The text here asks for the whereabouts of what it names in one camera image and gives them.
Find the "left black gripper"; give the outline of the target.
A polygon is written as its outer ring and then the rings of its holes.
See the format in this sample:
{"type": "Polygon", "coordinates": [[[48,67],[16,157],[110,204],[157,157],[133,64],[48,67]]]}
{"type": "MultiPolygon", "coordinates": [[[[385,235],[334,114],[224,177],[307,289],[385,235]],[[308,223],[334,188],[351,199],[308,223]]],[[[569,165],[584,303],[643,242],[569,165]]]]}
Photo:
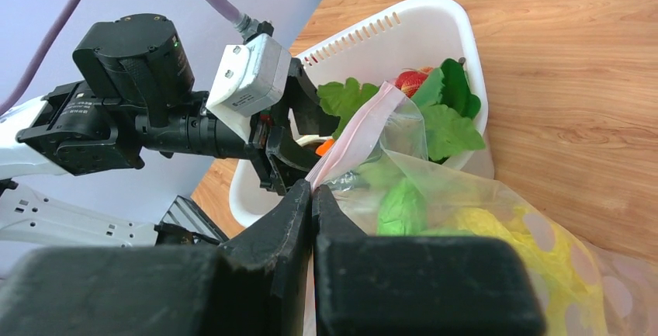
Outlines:
{"type": "MultiPolygon", "coordinates": [[[[298,134],[330,137],[338,128],[340,119],[322,109],[317,87],[299,58],[290,61],[283,99],[293,112],[298,134]]],[[[295,142],[285,128],[272,128],[268,115],[252,115],[250,128],[246,154],[261,189],[284,196],[320,160],[295,142]]]]}

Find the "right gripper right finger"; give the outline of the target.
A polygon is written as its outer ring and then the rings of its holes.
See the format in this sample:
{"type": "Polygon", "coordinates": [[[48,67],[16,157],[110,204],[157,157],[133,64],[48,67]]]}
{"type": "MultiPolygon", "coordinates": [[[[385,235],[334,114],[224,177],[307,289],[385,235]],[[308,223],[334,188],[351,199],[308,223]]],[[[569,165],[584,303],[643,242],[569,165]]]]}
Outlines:
{"type": "Polygon", "coordinates": [[[369,236],[313,194],[319,335],[543,335],[520,256],[492,237],[369,236]]]}

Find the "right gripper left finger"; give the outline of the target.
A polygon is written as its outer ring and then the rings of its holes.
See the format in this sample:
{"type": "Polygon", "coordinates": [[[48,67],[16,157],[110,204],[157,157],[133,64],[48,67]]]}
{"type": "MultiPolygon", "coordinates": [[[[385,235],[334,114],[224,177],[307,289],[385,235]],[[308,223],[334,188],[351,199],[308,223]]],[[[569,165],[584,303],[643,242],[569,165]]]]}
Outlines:
{"type": "Polygon", "coordinates": [[[46,248],[1,287],[3,335],[300,335],[311,186],[218,245],[46,248]]]}

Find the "small green toy vegetable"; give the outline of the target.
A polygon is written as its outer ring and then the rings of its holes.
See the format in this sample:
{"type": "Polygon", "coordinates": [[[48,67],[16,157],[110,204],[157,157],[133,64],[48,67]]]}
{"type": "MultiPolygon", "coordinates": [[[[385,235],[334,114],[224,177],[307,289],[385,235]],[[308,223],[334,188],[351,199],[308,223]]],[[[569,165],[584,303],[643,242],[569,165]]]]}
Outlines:
{"type": "Polygon", "coordinates": [[[389,189],[377,216],[378,235],[416,235],[427,229],[426,199],[408,178],[389,189]]]}

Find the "clear pink zip bag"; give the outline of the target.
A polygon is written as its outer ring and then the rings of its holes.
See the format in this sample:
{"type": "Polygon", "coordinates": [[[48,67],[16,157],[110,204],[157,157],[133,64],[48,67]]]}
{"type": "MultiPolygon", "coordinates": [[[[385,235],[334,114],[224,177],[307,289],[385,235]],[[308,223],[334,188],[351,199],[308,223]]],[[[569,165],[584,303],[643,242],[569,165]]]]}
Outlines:
{"type": "Polygon", "coordinates": [[[656,267],[583,242],[501,182],[443,165],[484,146],[480,100],[465,82],[349,78],[317,94],[339,124],[309,180],[327,185],[364,231],[501,239],[520,255],[549,334],[657,333],[656,267]]]}

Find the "white plastic basket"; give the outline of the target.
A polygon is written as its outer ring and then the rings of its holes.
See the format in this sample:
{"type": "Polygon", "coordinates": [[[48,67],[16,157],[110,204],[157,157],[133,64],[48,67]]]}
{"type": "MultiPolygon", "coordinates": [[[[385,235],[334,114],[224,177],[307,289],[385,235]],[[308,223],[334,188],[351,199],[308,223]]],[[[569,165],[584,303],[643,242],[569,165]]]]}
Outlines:
{"type": "MultiPolygon", "coordinates": [[[[474,119],[487,148],[466,152],[445,166],[484,178],[494,178],[487,137],[489,106],[476,39],[465,9],[453,0],[404,0],[328,37],[293,56],[303,61],[316,84],[353,77],[381,83],[403,68],[438,66],[445,59],[466,59],[470,91],[481,102],[474,119]]],[[[249,161],[240,160],[230,184],[229,206],[234,219],[249,227],[276,206],[281,196],[259,187],[249,161]]]]}

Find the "yellow toy cabbage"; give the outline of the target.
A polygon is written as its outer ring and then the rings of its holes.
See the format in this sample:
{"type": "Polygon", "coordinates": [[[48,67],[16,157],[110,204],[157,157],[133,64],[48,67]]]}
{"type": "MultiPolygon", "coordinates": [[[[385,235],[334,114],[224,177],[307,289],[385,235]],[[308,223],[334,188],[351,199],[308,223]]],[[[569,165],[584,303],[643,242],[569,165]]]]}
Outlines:
{"type": "Polygon", "coordinates": [[[607,335],[601,274],[584,243],[557,223],[516,206],[507,218],[482,208],[458,209],[445,223],[495,237],[521,257],[543,310],[547,335],[607,335]]]}

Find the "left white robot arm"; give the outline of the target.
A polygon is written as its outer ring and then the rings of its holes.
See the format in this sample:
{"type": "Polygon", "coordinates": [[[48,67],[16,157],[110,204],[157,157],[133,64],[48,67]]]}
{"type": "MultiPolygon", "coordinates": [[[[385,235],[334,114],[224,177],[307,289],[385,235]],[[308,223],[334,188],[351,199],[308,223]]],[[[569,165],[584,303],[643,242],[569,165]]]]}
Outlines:
{"type": "Polygon", "coordinates": [[[330,136],[302,62],[273,39],[270,23],[235,16],[243,41],[225,50],[209,91],[194,91],[174,23],[136,14],[94,24],[73,59],[82,80],[9,109],[1,118],[1,239],[45,246],[221,244],[226,235],[191,200],[177,197],[160,223],[117,219],[18,183],[24,175],[140,169],[143,149],[166,158],[249,161],[279,195],[318,162],[297,134],[330,136]]]}

